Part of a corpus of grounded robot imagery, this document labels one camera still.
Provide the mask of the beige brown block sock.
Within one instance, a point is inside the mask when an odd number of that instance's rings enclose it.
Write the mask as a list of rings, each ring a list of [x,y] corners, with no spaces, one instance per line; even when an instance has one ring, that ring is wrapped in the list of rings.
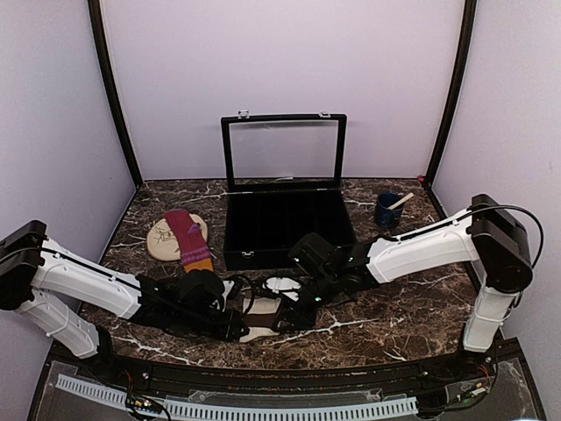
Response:
[[[251,342],[255,339],[278,336],[276,331],[278,324],[278,312],[281,299],[258,297],[243,320],[249,328],[249,332],[239,339],[240,343]]]

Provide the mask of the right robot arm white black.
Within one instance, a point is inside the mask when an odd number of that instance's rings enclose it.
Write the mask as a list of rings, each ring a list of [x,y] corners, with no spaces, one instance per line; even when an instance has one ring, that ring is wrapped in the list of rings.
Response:
[[[468,379],[481,365],[481,353],[494,341],[515,301],[533,280],[541,257],[532,253],[525,226],[513,212],[532,218],[528,210],[496,203],[479,194],[469,207],[449,218],[397,236],[378,236],[349,249],[330,244],[312,232],[299,240],[288,258],[309,280],[271,277],[264,287],[283,296],[283,321],[295,330],[312,327],[318,309],[336,296],[375,289],[406,275],[460,262],[479,262],[485,279],[463,330],[462,349],[447,362],[457,381]]]

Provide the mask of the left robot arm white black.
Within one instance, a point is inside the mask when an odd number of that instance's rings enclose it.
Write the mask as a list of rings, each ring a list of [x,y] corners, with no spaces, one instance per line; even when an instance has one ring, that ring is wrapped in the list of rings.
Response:
[[[59,298],[71,296],[135,325],[178,336],[237,341],[248,328],[238,310],[227,307],[232,282],[209,270],[153,280],[102,267],[68,251],[32,220],[1,241],[1,308],[37,325],[75,357],[89,360],[105,382],[117,382],[124,364],[112,354],[110,334],[71,310]]]

